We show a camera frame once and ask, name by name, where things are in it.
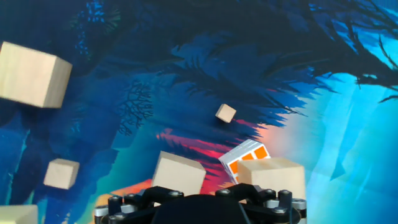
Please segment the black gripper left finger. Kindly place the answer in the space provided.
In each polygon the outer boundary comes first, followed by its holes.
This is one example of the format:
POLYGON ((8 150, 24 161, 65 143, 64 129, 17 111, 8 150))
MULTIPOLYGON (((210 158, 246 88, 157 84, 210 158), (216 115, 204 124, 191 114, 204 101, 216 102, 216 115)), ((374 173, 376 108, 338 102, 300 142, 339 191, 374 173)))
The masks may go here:
POLYGON ((162 204, 182 197, 184 197, 184 193, 179 190, 159 186, 141 190, 137 194, 112 195, 108 198, 107 204, 95 207, 94 223, 116 223, 125 220, 134 212, 148 212, 154 208, 155 203, 162 204))

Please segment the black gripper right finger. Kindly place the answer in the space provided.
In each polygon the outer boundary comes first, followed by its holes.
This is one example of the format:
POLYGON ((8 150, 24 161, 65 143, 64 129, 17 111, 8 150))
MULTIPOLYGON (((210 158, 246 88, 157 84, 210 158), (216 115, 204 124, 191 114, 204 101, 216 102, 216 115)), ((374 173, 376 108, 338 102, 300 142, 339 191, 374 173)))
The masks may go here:
POLYGON ((307 224, 307 201, 294 198, 289 190, 262 189, 258 185, 237 184, 215 192, 239 203, 251 223, 307 224))

